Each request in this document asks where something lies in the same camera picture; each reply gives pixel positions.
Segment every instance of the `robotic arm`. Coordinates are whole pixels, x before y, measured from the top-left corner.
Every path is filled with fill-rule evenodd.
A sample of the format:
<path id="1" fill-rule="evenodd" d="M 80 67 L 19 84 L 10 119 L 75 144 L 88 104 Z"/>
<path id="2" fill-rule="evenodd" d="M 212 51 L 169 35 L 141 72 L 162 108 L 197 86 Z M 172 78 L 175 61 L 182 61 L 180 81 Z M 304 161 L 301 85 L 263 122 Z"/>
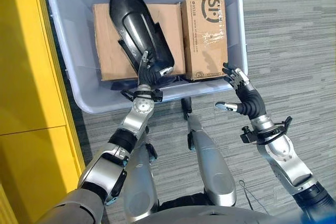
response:
<path id="1" fill-rule="evenodd" d="M 249 116 L 253 131 L 248 126 L 242 128 L 244 133 L 240 137 L 243 142 L 257 145 L 259 153 L 309 219 L 318 220 L 334 213 L 335 201 L 295 153 L 293 143 L 286 135 L 291 117 L 282 123 L 274 123 L 248 77 L 239 68 L 230 68 L 227 63 L 223 66 L 224 79 L 235 89 L 241 103 L 217 102 L 216 106 Z"/>
<path id="2" fill-rule="evenodd" d="M 145 51 L 142 56 L 138 88 L 131 98 L 131 111 L 88 164 L 78 188 L 68 193 L 38 223 L 99 223 L 104 205 L 113 203 L 119 196 L 127 176 L 124 168 L 153 114 L 154 102 L 162 100 L 162 92 L 152 91 L 151 86 L 173 70 L 168 67 L 153 74 L 148 67 L 148 55 L 149 52 Z"/>

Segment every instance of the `cable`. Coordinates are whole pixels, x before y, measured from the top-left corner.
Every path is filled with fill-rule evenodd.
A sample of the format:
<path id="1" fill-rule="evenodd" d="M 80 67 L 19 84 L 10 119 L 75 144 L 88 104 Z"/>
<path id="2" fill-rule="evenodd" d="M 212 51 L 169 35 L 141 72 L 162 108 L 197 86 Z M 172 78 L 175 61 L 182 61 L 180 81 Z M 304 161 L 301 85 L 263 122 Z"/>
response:
<path id="1" fill-rule="evenodd" d="M 252 204 L 251 204 L 251 201 L 250 201 L 250 199 L 248 198 L 248 196 L 247 196 L 247 193 L 246 193 L 246 191 L 248 191 L 251 195 L 252 195 L 252 197 L 259 203 L 259 205 L 261 205 L 262 207 L 263 207 L 263 209 L 265 210 L 265 212 L 269 215 L 269 213 L 268 213 L 268 211 L 266 210 L 266 208 L 259 202 L 259 200 L 256 198 L 256 197 L 254 197 L 254 195 L 246 188 L 246 186 L 245 186 L 245 182 L 241 179 L 240 181 L 239 181 L 239 184 L 240 184 L 240 186 L 243 188 L 243 190 L 244 190 L 244 194 L 245 194 L 245 197 L 246 197 L 246 199 L 247 199 L 247 201 L 248 201 L 248 204 L 250 205 L 250 208 L 251 208 L 251 210 L 253 210 L 253 207 L 252 207 Z"/>

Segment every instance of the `yellow cabinet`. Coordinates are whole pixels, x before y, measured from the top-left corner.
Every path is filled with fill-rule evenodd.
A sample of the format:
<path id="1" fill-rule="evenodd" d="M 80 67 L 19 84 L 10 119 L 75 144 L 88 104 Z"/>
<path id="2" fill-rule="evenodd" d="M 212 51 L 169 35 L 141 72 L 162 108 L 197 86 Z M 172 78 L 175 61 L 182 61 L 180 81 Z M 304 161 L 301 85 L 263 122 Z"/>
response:
<path id="1" fill-rule="evenodd" d="M 33 223 L 77 186 L 64 126 L 0 136 L 2 186 L 19 223 Z"/>
<path id="2" fill-rule="evenodd" d="M 84 162 L 45 0 L 0 0 L 0 222 L 33 223 Z"/>
<path id="3" fill-rule="evenodd" d="M 37 0 L 0 10 L 0 135 L 64 125 Z"/>

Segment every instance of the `black logo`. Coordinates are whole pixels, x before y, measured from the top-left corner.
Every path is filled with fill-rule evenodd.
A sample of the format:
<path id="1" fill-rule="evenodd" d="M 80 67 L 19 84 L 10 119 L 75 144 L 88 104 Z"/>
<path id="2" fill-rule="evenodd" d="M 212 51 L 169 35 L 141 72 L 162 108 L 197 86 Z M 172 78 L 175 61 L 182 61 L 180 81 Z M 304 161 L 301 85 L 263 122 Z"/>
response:
<path id="1" fill-rule="evenodd" d="M 220 6 L 221 2 L 219 0 L 208 0 L 207 3 L 206 0 L 202 0 L 203 17 L 211 23 L 222 21 L 222 12 Z"/>
<path id="2" fill-rule="evenodd" d="M 197 78 L 202 78 L 202 77 L 204 77 L 203 72 L 201 72 L 201 71 L 197 72 L 197 73 L 196 73 L 196 77 L 197 77 Z"/>

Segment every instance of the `plastic storage bin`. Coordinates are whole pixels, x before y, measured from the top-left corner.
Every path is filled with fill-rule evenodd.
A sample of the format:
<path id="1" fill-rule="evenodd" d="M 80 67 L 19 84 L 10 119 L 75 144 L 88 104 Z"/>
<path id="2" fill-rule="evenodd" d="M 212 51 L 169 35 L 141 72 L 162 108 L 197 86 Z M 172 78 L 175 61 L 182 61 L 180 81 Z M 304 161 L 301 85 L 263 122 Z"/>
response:
<path id="1" fill-rule="evenodd" d="M 101 81 L 95 45 L 92 5 L 109 0 L 49 0 L 61 51 L 77 105 L 88 113 L 129 108 L 131 102 L 111 81 Z M 146 3 L 177 3 L 182 0 L 144 0 Z M 228 60 L 247 73 L 243 0 L 225 0 Z M 230 89 L 223 80 L 198 83 L 178 81 L 162 88 L 163 101 Z"/>

